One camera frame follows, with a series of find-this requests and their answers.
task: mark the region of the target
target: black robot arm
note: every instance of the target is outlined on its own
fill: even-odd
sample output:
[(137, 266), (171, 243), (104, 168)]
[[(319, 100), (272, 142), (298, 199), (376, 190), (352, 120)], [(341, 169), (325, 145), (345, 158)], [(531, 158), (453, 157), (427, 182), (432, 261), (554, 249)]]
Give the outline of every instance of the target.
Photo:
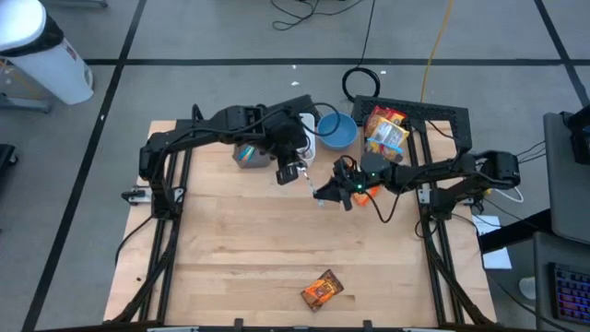
[(288, 101), (270, 108), (231, 106), (209, 120), (195, 122), (191, 128), (152, 134), (140, 150), (139, 175), (149, 182), (152, 190), (155, 218), (170, 219), (180, 212), (173, 190), (164, 178), (166, 157), (215, 142), (248, 144), (268, 153), (271, 159), (277, 160), (277, 182), (287, 184), (298, 177), (301, 159), (297, 148), (307, 145), (307, 137), (299, 113), (293, 111)]
[(424, 191), (420, 199), (428, 203), (434, 218), (450, 219), (456, 203), (467, 198), (479, 199), (490, 188), (510, 189), (520, 183), (518, 159), (511, 153), (500, 151), (460, 154), (451, 160), (418, 167), (398, 165), (380, 154), (365, 153), (360, 168), (355, 164), (348, 156), (338, 159), (334, 163), (334, 176), (313, 197), (341, 201), (345, 210), (350, 210), (351, 194), (365, 193), (377, 185), (383, 185), (393, 193), (403, 194), (421, 184), (463, 178), (463, 181), (449, 188)]

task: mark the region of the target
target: concrete floor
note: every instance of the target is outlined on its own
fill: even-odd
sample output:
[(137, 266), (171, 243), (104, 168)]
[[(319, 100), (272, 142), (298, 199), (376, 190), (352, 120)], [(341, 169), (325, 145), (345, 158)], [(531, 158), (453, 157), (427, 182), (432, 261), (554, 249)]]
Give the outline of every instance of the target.
[[(114, 65), (124, 46), (139, 0), (111, 0), (95, 6), (47, 5), (48, 12), (76, 50), (95, 61), (95, 95), (51, 114), (0, 112), (0, 141), (17, 146), (19, 165), (4, 180), (0, 196), (1, 331), (22, 328), (70, 199)], [(297, 10), (305, 7), (277, 0)], [(572, 59), (590, 59), (586, 0), (545, 0), (549, 15)], [(323, 1), (323, 11), (344, 4)], [(261, 0), (147, 0), (129, 59), (358, 58), (371, 1), (335, 17), (314, 17), (278, 32), (275, 19), (289, 19)], [(430, 55), (443, 19), (444, 1), (376, 0), (367, 58), (420, 58)], [(437, 58), (560, 59), (535, 2), (456, 0)], [(309, 93), (342, 112), (352, 105), (340, 89), (350, 65), (127, 65), (112, 99), (104, 130), (37, 328), (94, 325), (102, 320), (112, 282), (113, 255), (121, 241), (128, 206), (120, 198), (137, 177), (137, 153), (153, 120), (187, 118), (197, 102), (205, 117), (232, 104), (283, 101)], [(423, 65), (369, 65), (381, 74), (382, 97), (417, 101)], [(576, 67), (590, 84), (590, 67)], [(291, 86), (293, 81), (300, 83)], [(19, 90), (18, 84), (0, 89)], [(349, 89), (371, 94), (372, 83), (352, 77)], [(543, 139), (542, 115), (581, 108), (564, 65), (437, 65), (431, 69), (426, 101), (467, 107), (476, 150), (518, 152)], [(549, 205), (543, 159), (522, 167), (517, 205), (491, 199), (525, 217)], [(502, 224), (513, 219), (498, 214)], [(519, 278), (533, 272), (532, 245), (509, 249), (514, 269), (491, 271), (517, 294)], [(499, 321), (535, 327), (535, 319), (492, 283)]]

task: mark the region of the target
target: chip bag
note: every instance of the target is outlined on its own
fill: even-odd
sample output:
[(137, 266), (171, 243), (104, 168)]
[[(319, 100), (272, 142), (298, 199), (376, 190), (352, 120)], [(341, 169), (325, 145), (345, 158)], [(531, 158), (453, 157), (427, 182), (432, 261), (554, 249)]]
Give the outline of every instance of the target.
[(334, 295), (344, 290), (340, 281), (332, 270), (328, 269), (313, 284), (301, 292), (303, 300), (309, 305), (313, 312), (320, 310), (324, 303), (328, 302)]
[(406, 129), (378, 117), (376, 126), (367, 138), (365, 150), (381, 153), (388, 160), (399, 162), (402, 158), (400, 146), (408, 135)]
[(367, 119), (365, 125), (365, 136), (370, 136), (375, 130), (375, 127), (379, 124), (379, 118), (385, 118), (394, 125), (401, 125), (402, 121), (406, 119), (406, 115), (400, 111), (394, 110), (388, 107), (375, 106), (372, 110), (371, 115)]

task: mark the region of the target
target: wooden tabletop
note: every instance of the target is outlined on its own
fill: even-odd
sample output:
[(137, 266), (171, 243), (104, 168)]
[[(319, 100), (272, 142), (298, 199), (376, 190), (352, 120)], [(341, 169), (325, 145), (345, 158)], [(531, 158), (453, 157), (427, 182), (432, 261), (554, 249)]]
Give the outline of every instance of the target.
[[(149, 131), (174, 126), (173, 121), (157, 121)], [(448, 123), (437, 126), (450, 134)], [(454, 156), (451, 139), (433, 128), (428, 136), (434, 161)], [(360, 141), (345, 152), (326, 150), (319, 142), (316, 147), (309, 169), (316, 187), (327, 182), (341, 154), (358, 158), (361, 152)], [(303, 177), (278, 185), (274, 163), (241, 170), (232, 149), (212, 144), (194, 150), (167, 325), (231, 326), (234, 318), (243, 318), (246, 326), (361, 326), (365, 319), (377, 327), (437, 325), (424, 244), (414, 234), (419, 213), (413, 192), (400, 196), (394, 217), (383, 224), (371, 205), (353, 202), (349, 212), (331, 202), (318, 207)], [(409, 163), (408, 156), (403, 163)], [(177, 182), (181, 167), (182, 155)], [(394, 197), (383, 189), (375, 197), (383, 214), (389, 214)], [(131, 207), (125, 234), (149, 212), (149, 205)], [(467, 207), (454, 213), (471, 218)], [(118, 315), (144, 280), (155, 225), (151, 222), (121, 252), (105, 319)], [(473, 226), (460, 219), (448, 220), (446, 226), (457, 280), (495, 320)], [(345, 289), (312, 313), (300, 292), (328, 268)], [(450, 320), (448, 288), (442, 278), (441, 283)], [(156, 316), (159, 292), (158, 284), (150, 318)]]

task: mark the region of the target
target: orange object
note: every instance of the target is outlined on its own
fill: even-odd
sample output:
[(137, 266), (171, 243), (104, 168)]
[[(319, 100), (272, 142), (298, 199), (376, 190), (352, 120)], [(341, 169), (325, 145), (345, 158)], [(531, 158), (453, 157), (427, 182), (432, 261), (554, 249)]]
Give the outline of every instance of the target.
[(328, 269), (318, 280), (313, 282), (312, 286), (301, 292), (301, 297), (303, 297), (310, 309), (316, 312), (320, 310), (324, 303), (343, 290), (344, 287), (340, 281), (332, 270)]
[[(375, 197), (377, 195), (377, 193), (379, 192), (379, 188), (381, 188), (381, 186), (376, 186), (376, 187), (369, 189), (368, 190), (369, 195)], [(366, 206), (367, 203), (369, 202), (369, 197), (365, 194), (354, 193), (354, 194), (352, 194), (352, 197), (357, 202), (357, 204), (359, 204), (362, 207)]]

